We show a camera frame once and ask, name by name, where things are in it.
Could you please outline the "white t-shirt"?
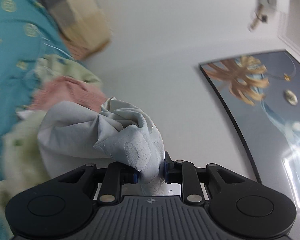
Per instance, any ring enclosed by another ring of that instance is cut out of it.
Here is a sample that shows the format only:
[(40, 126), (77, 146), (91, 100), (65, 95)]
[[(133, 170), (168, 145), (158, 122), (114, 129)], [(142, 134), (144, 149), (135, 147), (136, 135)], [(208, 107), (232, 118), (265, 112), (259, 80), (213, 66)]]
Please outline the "white t-shirt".
[(70, 101), (49, 109), (40, 124), (38, 146), (50, 177), (87, 163), (104, 168), (114, 161), (140, 172), (139, 192), (168, 195), (164, 143), (151, 118), (138, 107), (108, 99), (99, 113)]

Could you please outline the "green fleece blanket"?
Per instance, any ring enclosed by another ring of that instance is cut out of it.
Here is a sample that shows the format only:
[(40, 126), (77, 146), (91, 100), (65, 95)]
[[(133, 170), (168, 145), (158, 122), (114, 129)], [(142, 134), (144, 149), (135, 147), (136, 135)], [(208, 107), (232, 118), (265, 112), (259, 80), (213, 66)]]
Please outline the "green fleece blanket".
[[(35, 92), (60, 76), (71, 77), (99, 89), (101, 87), (101, 80), (91, 71), (76, 61), (58, 55), (40, 58), (33, 73), (40, 81)], [(37, 140), (39, 126), (47, 111), (27, 109), (21, 121), (3, 137), (4, 179), (0, 181), (0, 213), (4, 213), (8, 201), (16, 194), (50, 179)]]

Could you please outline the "pink fleece cloth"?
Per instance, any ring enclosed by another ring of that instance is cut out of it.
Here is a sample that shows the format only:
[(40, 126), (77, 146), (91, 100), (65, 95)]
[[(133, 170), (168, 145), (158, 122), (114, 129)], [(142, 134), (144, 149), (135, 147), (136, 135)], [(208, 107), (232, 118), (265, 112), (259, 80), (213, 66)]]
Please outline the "pink fleece cloth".
[(45, 83), (42, 89), (34, 93), (28, 109), (47, 111), (62, 101), (69, 101), (99, 112), (106, 100), (98, 87), (71, 77), (60, 76)]

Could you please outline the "plaid beige grey pillow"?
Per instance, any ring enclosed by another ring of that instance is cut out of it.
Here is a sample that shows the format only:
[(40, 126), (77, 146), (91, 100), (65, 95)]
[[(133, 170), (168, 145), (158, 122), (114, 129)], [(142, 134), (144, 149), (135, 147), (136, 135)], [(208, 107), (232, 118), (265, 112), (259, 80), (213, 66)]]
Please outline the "plaid beige grey pillow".
[(96, 0), (37, 0), (55, 20), (59, 34), (77, 60), (102, 51), (111, 40), (110, 27)]

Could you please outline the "teal patterned bed sheet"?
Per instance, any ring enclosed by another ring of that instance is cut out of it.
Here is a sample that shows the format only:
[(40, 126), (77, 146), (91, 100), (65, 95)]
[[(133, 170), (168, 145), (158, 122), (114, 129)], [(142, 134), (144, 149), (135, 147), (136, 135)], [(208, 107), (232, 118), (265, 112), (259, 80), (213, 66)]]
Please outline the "teal patterned bed sheet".
[[(37, 0), (0, 0), (0, 181), (4, 179), (3, 137), (21, 119), (40, 81), (33, 71), (45, 55), (70, 58), (57, 24)], [(13, 233), (0, 213), (0, 239)]]

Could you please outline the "framed wall painting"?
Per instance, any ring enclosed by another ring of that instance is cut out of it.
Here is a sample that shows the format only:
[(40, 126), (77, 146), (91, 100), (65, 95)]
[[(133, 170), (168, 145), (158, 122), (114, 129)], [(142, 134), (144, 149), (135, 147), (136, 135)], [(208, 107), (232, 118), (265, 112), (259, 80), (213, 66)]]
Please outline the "framed wall painting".
[(287, 51), (203, 62), (258, 182), (300, 210), (300, 63)]

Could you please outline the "white wall air conditioner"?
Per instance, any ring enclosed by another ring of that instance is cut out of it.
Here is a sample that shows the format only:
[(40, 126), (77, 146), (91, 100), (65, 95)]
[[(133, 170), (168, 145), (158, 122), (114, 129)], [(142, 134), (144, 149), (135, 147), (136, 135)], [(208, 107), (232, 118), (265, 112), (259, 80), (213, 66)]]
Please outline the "white wall air conditioner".
[(257, 7), (254, 10), (253, 20), (249, 24), (248, 30), (250, 32), (254, 31), (259, 23), (267, 23), (268, 16), (265, 13), (267, 8), (272, 8), (275, 10), (277, 0), (257, 0)]

